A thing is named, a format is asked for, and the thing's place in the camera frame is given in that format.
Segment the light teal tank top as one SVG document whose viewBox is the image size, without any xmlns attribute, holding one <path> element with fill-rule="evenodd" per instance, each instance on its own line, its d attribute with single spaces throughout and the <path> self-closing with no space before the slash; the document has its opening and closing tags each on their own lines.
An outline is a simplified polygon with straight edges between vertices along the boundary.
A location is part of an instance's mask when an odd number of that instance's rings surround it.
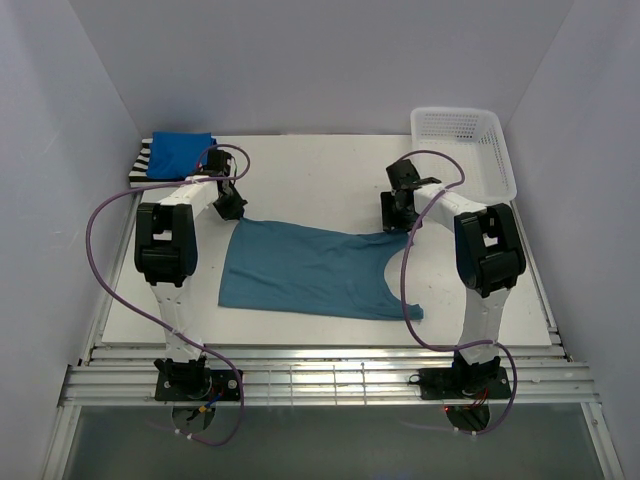
<svg viewBox="0 0 640 480">
<path fill-rule="evenodd" d="M 227 249 L 218 305 L 402 321 L 385 269 L 407 240 L 402 231 L 347 234 L 242 219 Z"/>
</svg>

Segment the blue tank top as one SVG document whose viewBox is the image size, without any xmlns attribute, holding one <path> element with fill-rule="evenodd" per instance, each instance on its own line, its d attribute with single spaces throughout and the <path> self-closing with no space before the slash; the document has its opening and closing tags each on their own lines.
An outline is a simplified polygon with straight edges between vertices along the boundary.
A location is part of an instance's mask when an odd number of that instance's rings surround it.
<svg viewBox="0 0 640 480">
<path fill-rule="evenodd" d="M 210 133 L 154 131 L 147 177 L 158 181 L 184 180 L 197 168 L 200 155 L 215 144 Z"/>
</svg>

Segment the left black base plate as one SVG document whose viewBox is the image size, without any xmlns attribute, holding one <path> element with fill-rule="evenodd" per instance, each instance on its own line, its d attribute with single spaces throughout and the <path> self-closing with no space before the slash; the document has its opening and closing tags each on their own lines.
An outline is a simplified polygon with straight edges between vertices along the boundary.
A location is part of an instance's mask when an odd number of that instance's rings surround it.
<svg viewBox="0 0 640 480">
<path fill-rule="evenodd" d="M 160 402 L 239 401 L 239 383 L 229 369 L 209 369 L 202 378 L 159 373 L 153 398 Z"/>
</svg>

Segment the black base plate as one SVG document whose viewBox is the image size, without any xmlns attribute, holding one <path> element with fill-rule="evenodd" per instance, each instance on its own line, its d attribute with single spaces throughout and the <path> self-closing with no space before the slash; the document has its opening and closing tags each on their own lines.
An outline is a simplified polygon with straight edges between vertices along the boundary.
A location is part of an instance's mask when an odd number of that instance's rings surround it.
<svg viewBox="0 0 640 480">
<path fill-rule="evenodd" d="M 202 378 L 159 373 L 153 398 L 160 402 L 239 401 L 239 383 L 229 369 L 209 369 Z"/>
<path fill-rule="evenodd" d="M 502 367 L 495 378 L 466 383 L 455 376 L 452 368 L 422 368 L 409 376 L 408 384 L 419 387 L 422 400 L 506 400 L 512 393 Z"/>
</svg>

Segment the black white striped tank top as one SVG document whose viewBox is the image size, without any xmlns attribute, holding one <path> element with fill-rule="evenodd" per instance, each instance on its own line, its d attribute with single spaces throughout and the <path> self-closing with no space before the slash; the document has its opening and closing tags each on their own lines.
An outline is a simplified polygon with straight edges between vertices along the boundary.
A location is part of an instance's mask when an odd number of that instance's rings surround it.
<svg viewBox="0 0 640 480">
<path fill-rule="evenodd" d="M 141 149 L 128 174 L 132 188 L 183 181 L 196 166 L 189 151 L 176 141 L 161 141 L 154 145 L 151 138 L 143 139 Z"/>
</svg>

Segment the aluminium frame rails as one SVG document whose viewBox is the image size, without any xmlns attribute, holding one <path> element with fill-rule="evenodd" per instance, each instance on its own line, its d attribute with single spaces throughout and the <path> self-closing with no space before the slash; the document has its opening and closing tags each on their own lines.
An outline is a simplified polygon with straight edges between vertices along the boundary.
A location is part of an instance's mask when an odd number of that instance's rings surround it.
<svg viewBox="0 0 640 480">
<path fill-rule="evenodd" d="M 390 290 L 423 321 L 367 321 L 235 310 L 217 303 L 233 224 L 206 210 L 196 223 L 191 330 L 237 366 L 243 402 L 223 401 L 208 430 L 179 433 L 172 402 L 154 396 L 165 352 L 150 321 L 156 300 L 133 265 L 128 212 L 108 281 L 135 305 L 104 300 L 87 359 L 69 370 L 47 479 L 620 479 L 623 471 L 589 367 L 565 352 L 544 287 L 529 264 L 509 296 L 502 364 L 515 366 L 513 402 L 491 400 L 493 428 L 457 432 L 442 400 L 422 400 L 409 376 L 443 368 L 462 330 L 465 289 L 452 234 L 434 222 L 410 262 L 389 263 Z"/>
</svg>

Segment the white plastic basket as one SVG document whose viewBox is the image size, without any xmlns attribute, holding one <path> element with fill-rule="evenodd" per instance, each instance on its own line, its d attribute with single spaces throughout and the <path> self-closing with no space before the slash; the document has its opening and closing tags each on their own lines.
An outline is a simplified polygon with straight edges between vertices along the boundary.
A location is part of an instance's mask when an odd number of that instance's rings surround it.
<svg viewBox="0 0 640 480">
<path fill-rule="evenodd" d="M 456 192 L 493 205 L 516 198 L 517 186 L 498 116 L 475 108 L 418 107 L 410 114 L 412 148 L 453 158 L 465 173 Z"/>
</svg>

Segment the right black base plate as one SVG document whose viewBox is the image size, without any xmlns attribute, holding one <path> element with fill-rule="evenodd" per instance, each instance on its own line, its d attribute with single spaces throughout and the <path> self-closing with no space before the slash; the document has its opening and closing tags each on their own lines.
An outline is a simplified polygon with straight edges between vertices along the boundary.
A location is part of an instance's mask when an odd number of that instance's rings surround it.
<svg viewBox="0 0 640 480">
<path fill-rule="evenodd" d="M 422 368 L 409 376 L 408 384 L 419 387 L 422 400 L 506 400 L 512 393 L 502 367 L 495 378 L 466 383 L 455 376 L 452 368 Z"/>
</svg>

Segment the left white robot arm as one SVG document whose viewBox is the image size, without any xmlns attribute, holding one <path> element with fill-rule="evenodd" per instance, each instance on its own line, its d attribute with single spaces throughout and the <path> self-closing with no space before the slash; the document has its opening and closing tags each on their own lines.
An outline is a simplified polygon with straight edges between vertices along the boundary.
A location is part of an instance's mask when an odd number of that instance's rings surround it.
<svg viewBox="0 0 640 480">
<path fill-rule="evenodd" d="M 137 208 L 134 264 L 157 300 L 160 319 L 168 325 L 166 357 L 154 362 L 165 385 L 189 399 L 212 389 L 204 353 L 185 342 L 193 321 L 191 277 L 198 263 L 196 219 L 212 207 L 224 221 L 244 216 L 244 200 L 235 187 L 233 155 L 211 148 L 197 162 L 192 184 L 183 185 L 155 203 Z"/>
</svg>

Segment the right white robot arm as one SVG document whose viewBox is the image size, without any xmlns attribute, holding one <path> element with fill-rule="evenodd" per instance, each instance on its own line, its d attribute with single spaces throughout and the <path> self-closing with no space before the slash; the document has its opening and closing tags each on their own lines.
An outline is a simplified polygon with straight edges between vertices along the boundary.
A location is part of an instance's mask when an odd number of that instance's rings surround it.
<svg viewBox="0 0 640 480">
<path fill-rule="evenodd" d="M 455 193 L 464 174 L 448 185 L 422 176 L 412 157 L 407 153 L 386 169 L 391 188 L 380 195 L 383 229 L 414 237 L 425 219 L 445 227 L 454 238 L 456 271 L 466 291 L 460 339 L 432 348 L 451 353 L 451 366 L 421 369 L 415 383 L 425 399 L 505 399 L 515 391 L 515 378 L 500 364 L 498 337 L 506 301 L 526 269 L 513 211 Z"/>
</svg>

